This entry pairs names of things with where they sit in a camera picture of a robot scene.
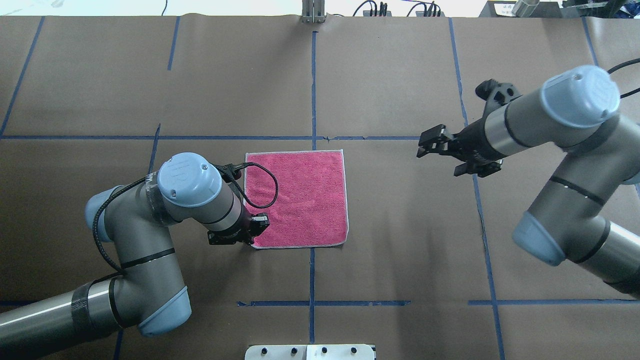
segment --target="metal bracket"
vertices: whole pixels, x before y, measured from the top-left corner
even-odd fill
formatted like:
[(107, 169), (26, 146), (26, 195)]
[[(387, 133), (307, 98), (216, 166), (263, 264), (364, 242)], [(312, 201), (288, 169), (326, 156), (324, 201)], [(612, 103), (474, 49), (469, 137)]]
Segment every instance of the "metal bracket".
[(254, 345), (244, 360), (376, 360), (376, 347), (366, 344)]
[(324, 0), (302, 0), (302, 22), (321, 23), (324, 20)]

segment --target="white label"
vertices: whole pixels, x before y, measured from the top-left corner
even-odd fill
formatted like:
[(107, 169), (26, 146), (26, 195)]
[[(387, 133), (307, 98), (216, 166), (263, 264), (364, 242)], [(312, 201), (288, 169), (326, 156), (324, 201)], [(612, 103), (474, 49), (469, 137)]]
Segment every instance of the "white label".
[(493, 4), (495, 7), (495, 13), (501, 16), (512, 16), (513, 15), (513, 4)]

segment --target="pink cloth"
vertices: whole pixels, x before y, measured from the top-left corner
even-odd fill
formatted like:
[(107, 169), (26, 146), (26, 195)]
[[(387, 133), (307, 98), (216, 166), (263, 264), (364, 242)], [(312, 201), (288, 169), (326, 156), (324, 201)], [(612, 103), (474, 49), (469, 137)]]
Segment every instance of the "pink cloth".
[[(266, 212), (271, 225), (255, 238), (256, 249), (328, 247), (347, 239), (346, 183), (342, 150), (259, 152), (246, 155), (247, 161), (263, 165), (278, 179), (280, 193)], [(257, 167), (248, 167), (244, 189), (257, 205), (273, 199), (273, 180)]]

